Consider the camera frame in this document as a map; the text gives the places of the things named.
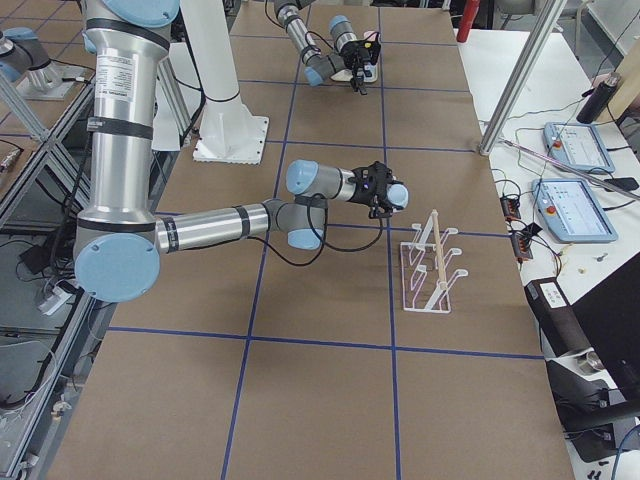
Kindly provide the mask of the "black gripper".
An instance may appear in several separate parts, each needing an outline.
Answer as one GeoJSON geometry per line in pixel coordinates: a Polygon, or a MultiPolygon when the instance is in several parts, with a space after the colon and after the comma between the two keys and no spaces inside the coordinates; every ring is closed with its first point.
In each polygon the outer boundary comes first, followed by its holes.
{"type": "Polygon", "coordinates": [[[350,85],[354,92],[367,95],[366,75],[373,75],[381,51],[379,39],[366,42],[363,39],[349,40],[343,45],[343,60],[351,71],[350,85]]]}
{"type": "Polygon", "coordinates": [[[401,205],[388,202],[387,187],[394,183],[404,183],[397,180],[392,170],[383,163],[375,161],[369,166],[353,169],[352,173],[353,178],[349,183],[354,185],[354,193],[349,202],[369,206],[370,219],[381,219],[384,215],[393,215],[403,210],[401,205]]]}

